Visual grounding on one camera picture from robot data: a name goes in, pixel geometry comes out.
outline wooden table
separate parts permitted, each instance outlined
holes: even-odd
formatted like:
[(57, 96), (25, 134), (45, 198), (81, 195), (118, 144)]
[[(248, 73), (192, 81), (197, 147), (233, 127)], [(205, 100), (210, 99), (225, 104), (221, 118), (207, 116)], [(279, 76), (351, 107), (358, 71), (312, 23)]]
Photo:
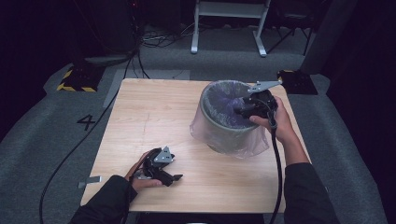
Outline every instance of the wooden table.
[[(277, 195), (272, 144), (262, 154), (241, 160), (219, 154), (191, 137), (190, 124), (207, 84), (124, 79), (91, 172), (91, 176), (102, 176), (103, 181), (87, 186), (81, 204), (112, 175), (124, 176), (144, 152), (169, 146), (175, 161), (164, 170), (184, 176), (170, 187), (143, 189), (131, 211), (272, 213)], [(277, 86), (270, 91), (282, 98), (302, 139), (285, 90)], [(271, 143), (270, 134), (266, 134)], [(279, 143), (278, 148), (284, 169), (284, 151)], [(284, 202), (282, 198), (279, 212), (284, 211)]]

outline right hand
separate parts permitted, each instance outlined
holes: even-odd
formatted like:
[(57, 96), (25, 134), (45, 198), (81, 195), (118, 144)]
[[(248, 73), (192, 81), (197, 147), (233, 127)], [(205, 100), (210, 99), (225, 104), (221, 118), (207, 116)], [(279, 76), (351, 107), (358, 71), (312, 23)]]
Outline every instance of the right hand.
[[(288, 136), (294, 133), (294, 130), (291, 126), (289, 113), (283, 105), (282, 100), (277, 96), (274, 96), (274, 98), (276, 99), (277, 103), (277, 110), (275, 114), (275, 120), (277, 124), (276, 138), (280, 142), (284, 142)], [(251, 116), (249, 119), (256, 124), (265, 127), (269, 132), (271, 132), (271, 127), (268, 119), (263, 119), (259, 116)]]

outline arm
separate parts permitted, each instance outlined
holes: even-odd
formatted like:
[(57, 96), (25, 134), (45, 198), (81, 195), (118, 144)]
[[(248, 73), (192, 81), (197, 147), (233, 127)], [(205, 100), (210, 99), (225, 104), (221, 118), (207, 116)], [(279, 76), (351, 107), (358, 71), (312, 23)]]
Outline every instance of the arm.
[[(290, 117), (276, 97), (276, 139), (285, 150), (285, 223), (339, 223), (327, 190), (309, 162)], [(250, 117), (252, 122), (271, 131), (268, 119)]]
[[(139, 160), (146, 158), (145, 153)], [(136, 197), (137, 192), (143, 188), (160, 186), (161, 181), (156, 179), (134, 179), (132, 185), (130, 176), (134, 173), (137, 162), (125, 177), (113, 175), (102, 188), (90, 199), (87, 204), (81, 206), (72, 217), (70, 223), (120, 223), (126, 217), (130, 202)]]

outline plastic bag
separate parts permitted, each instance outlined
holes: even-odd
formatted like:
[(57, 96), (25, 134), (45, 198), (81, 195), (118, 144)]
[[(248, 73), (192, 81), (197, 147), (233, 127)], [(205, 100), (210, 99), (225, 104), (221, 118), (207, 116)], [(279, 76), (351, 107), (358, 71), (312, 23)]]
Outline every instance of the plastic bag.
[(249, 85), (234, 80), (210, 83), (201, 94), (195, 118), (190, 125), (192, 137), (213, 150), (248, 158), (268, 149), (265, 129), (234, 112), (249, 96)]

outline black jacket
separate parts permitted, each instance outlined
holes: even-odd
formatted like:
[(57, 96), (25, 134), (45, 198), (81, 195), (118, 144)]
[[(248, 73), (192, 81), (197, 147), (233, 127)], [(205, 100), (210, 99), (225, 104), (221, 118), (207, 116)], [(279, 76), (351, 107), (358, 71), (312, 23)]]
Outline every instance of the black jacket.
[[(339, 223), (327, 190), (311, 163), (287, 166), (284, 190), (285, 223)], [(77, 210), (71, 223), (119, 224), (136, 195), (136, 191), (125, 178), (113, 175), (87, 204)], [(159, 220), (159, 223), (186, 223), (185, 221), (189, 222), (191, 219), (208, 223), (258, 223), (262, 220), (262, 215), (153, 213), (143, 214), (139, 223), (156, 223), (156, 220)]]

